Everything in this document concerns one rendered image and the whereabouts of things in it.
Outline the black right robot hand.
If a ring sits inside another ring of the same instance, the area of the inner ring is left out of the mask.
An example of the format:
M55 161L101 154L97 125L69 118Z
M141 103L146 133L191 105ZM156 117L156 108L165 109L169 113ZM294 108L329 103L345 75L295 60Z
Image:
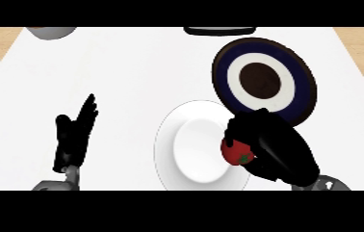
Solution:
M254 161L242 165L258 177L305 187L320 175L310 146L289 122L267 109L240 112L225 130L227 145L239 141L251 146Z

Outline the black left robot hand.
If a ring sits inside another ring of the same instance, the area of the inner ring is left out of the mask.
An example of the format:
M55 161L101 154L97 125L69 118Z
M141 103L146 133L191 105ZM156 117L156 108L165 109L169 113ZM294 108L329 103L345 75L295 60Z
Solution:
M67 115L55 118L58 146L54 171L58 173L64 173L70 166L79 168L83 165L97 116L95 96L91 94L78 119Z

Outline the white plate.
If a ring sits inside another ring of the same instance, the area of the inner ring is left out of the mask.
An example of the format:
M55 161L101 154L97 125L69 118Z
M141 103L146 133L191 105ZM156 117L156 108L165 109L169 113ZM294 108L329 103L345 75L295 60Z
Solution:
M242 191L251 174L224 159L221 144L234 117L217 102L196 100L165 117L154 143L156 170L169 191Z

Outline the dark blue ringed plate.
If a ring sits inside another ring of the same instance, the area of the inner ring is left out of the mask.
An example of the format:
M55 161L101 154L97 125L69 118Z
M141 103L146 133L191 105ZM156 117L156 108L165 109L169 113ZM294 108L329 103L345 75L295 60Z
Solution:
M262 108L298 126L313 113L317 84L297 52L264 38L243 38L220 50L212 63L218 97L237 114Z

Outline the grey bowl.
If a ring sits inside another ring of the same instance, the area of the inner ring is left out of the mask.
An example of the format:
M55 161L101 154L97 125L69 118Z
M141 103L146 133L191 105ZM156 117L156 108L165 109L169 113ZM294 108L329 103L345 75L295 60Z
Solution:
M76 27L27 27L27 30L39 39L54 40L67 37L76 31Z

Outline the black flat object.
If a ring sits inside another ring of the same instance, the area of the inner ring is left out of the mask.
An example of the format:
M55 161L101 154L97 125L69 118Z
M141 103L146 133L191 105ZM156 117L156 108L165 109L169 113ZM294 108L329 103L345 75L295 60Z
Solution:
M186 27L186 32L196 36L239 36L255 33L255 27Z

